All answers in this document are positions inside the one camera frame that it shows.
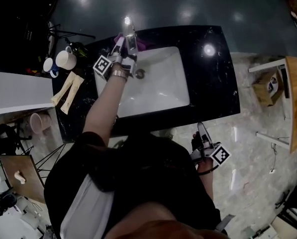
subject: wristwatch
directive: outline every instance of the wristwatch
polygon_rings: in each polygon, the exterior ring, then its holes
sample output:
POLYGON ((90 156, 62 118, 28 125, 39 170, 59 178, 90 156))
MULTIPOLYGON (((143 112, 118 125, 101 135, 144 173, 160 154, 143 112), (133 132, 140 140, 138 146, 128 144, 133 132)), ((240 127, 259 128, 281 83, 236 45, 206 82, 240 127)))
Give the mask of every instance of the wristwatch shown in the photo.
POLYGON ((119 69, 113 69, 111 76, 118 76, 122 77, 127 81, 128 75, 124 70, 119 70, 119 69))

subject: sink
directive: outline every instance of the sink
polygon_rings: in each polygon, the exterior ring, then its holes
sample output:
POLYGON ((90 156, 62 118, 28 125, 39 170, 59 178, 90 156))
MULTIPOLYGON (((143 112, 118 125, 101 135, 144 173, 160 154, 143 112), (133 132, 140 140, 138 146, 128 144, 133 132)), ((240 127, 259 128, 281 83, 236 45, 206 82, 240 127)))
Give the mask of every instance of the sink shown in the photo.
MULTIPOLYGON (((122 117, 157 112, 190 103, 183 63, 177 47, 138 52, 136 69, 143 79, 129 77, 118 107, 122 117)), ((100 95, 106 81, 95 73, 100 95)))

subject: cardboard box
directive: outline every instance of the cardboard box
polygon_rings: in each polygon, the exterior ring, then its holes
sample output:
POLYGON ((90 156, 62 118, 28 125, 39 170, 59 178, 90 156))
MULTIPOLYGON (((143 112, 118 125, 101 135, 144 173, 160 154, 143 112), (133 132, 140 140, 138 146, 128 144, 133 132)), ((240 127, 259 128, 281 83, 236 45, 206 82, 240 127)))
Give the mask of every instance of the cardboard box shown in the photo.
POLYGON ((259 79, 257 79, 252 84, 253 90, 256 93, 258 101, 263 106, 272 106, 274 105, 279 97, 282 95, 284 91, 283 81, 281 76, 277 70, 263 73, 259 79), (276 92, 271 96, 271 92, 273 90, 269 90, 269 84, 271 82, 272 77, 275 76, 277 79, 277 86, 278 89, 276 92))

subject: floor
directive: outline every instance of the floor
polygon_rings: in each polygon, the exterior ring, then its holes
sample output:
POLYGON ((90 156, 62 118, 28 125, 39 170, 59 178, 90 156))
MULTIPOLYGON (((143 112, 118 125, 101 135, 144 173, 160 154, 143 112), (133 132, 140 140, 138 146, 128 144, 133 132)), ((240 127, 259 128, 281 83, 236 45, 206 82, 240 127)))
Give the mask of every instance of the floor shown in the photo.
MULTIPOLYGON (((297 56, 297 29, 285 0, 58 0, 52 21, 62 30, 101 40, 121 32, 126 15, 135 30, 219 25, 231 52, 297 56)), ((70 40, 93 42, 77 36, 70 40)), ((65 46, 61 40, 58 50, 65 46)))
MULTIPOLYGON (((267 59, 260 58, 260 61, 264 62, 267 59)), ((245 239, 247 237, 244 230, 247 227, 256 231, 273 220, 277 214, 274 203, 278 201, 283 191, 296 183, 297 151, 290 155, 287 150, 276 147, 278 152, 276 171, 274 174, 269 174, 274 165, 274 152, 270 143, 257 138, 255 132, 288 137, 290 122, 287 118, 290 117, 290 103, 283 96, 274 106, 262 108, 251 88, 251 83, 258 75, 249 74, 247 71, 250 64, 254 65, 253 61, 258 61, 256 56, 232 53, 232 60, 239 88, 241 113, 205 121, 204 124, 212 140, 220 141, 232 153, 227 163, 214 172, 215 205, 220 209, 222 217, 228 214, 236 215, 227 227, 229 236, 234 239, 245 239), (236 181, 231 190, 234 169, 236 169, 236 181)), ((31 132, 28 118, 25 118, 23 124, 24 134, 33 136, 32 141, 27 141, 27 146, 34 145, 31 154, 36 162, 62 144, 55 110, 48 112, 53 124, 40 135, 31 132)), ((178 127, 174 141, 191 151, 191 138, 196 130, 196 124, 178 127)), ((109 146, 112 147, 123 138, 126 137, 112 138, 109 146)), ((61 156, 71 146, 67 144, 61 156)), ((59 153, 57 152, 41 168, 52 168, 59 153)), ((47 174, 46 171, 41 172, 42 177, 47 174)))

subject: wooden desk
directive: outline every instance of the wooden desk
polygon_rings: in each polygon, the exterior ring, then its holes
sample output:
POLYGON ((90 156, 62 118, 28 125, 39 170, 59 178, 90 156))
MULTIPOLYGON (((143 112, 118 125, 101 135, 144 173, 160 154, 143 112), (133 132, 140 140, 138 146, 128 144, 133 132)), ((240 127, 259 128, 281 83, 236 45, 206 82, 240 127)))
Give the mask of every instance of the wooden desk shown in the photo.
POLYGON ((297 58, 285 57, 271 63, 249 68, 249 73, 284 65, 288 76, 289 94, 291 100, 291 134, 289 143, 266 134, 257 132, 256 136, 284 147, 293 153, 297 149, 297 58))
POLYGON ((0 159, 8 181, 15 192, 45 204, 44 183, 40 178, 31 155, 2 155, 0 159), (20 174, 25 178, 25 184, 21 184, 14 177, 14 173, 17 171, 20 171, 20 174))

